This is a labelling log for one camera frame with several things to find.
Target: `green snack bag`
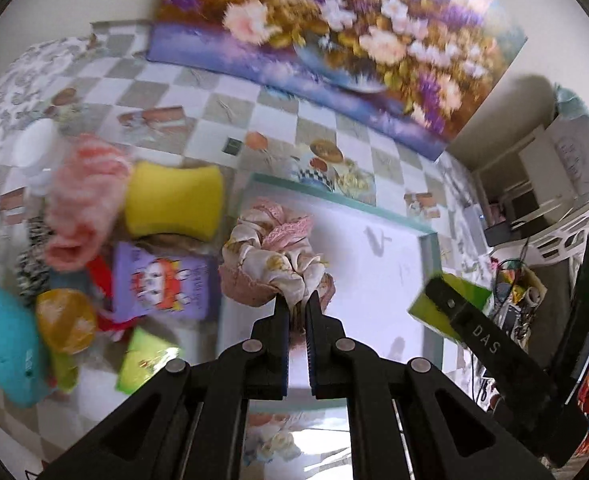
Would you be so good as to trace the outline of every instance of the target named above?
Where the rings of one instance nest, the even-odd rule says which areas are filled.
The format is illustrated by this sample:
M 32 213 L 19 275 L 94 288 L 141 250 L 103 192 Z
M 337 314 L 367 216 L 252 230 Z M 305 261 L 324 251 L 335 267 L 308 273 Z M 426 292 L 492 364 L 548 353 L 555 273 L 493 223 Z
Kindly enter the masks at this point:
M 168 361 L 179 357 L 180 354 L 181 348 L 178 346 L 137 327 L 121 365 L 116 389 L 128 395 L 135 393 Z
M 466 300 L 473 304 L 479 310 L 483 310 L 491 292 L 487 288 L 475 285 L 463 278 L 458 278 L 453 274 L 441 274 L 448 285 L 461 294 Z M 450 326 L 450 322 L 445 314 L 439 311 L 437 306 L 426 296 L 425 292 L 420 293 L 415 302 L 408 309 L 408 313 L 417 321 L 422 322 L 429 329 L 437 332 L 439 335 L 450 339 L 450 341 L 459 344 L 461 339 L 459 334 Z

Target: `painted flowers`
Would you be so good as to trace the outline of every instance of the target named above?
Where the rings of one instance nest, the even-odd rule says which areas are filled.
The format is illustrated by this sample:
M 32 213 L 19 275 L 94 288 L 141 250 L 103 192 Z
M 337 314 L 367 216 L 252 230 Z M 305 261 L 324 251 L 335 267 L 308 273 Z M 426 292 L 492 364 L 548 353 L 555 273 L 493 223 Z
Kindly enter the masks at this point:
M 395 34 L 376 27 L 370 27 L 368 32 L 359 38 L 359 46 L 377 63 L 392 65 L 406 56 L 406 46 Z
M 228 4 L 223 18 L 223 27 L 239 41 L 260 45 L 272 34 L 281 31 L 276 25 L 267 25 L 268 7 L 258 0 L 242 5 Z
M 315 57 L 326 78 L 348 73 L 345 88 L 383 92 L 397 103 L 390 111 L 444 136 L 457 133 L 507 66 L 468 1 L 167 0 L 180 19 L 220 23 L 249 48 L 290 49 L 292 62 Z

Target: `cartoon character print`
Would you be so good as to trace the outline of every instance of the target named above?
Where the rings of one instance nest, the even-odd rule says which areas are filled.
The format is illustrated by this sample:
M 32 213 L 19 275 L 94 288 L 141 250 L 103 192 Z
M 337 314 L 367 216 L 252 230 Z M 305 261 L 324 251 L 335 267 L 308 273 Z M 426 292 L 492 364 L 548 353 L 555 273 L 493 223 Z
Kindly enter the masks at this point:
M 179 269 L 180 262 L 157 258 L 132 276 L 132 288 L 146 306 L 159 310 L 183 310 L 192 298 L 181 291 L 181 281 L 190 270 Z

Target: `white wall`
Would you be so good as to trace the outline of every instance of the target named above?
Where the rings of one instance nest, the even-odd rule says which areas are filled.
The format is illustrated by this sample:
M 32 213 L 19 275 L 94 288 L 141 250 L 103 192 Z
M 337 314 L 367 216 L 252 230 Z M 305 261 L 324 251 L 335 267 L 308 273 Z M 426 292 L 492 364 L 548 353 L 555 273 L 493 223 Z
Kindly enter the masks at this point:
M 589 107 L 589 19 L 575 0 L 500 0 L 529 40 L 504 79 L 453 143 L 469 167 L 545 121 L 549 83 L 573 88 Z M 85 35 L 94 21 L 150 18 L 158 0 L 14 0 L 0 17 L 0 75 L 38 41 Z

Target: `metal pivot screw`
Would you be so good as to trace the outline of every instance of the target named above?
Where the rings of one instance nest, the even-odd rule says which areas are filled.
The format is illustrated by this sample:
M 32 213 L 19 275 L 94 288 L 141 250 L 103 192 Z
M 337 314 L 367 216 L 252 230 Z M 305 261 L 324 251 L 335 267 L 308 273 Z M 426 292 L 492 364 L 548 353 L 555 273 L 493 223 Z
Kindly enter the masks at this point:
M 431 367 L 432 365 L 430 364 L 430 361 L 423 357 L 418 357 L 411 361 L 411 368 L 420 374 L 429 372 Z
M 241 345 L 246 352 L 258 352 L 263 348 L 261 341 L 258 339 L 246 339 Z
M 171 359 L 166 363 L 166 370 L 171 374 L 178 374 L 186 369 L 186 362 L 183 359 Z
M 348 337 L 342 337 L 341 339 L 337 339 L 335 346 L 341 351 L 350 352 L 355 349 L 355 342 Z

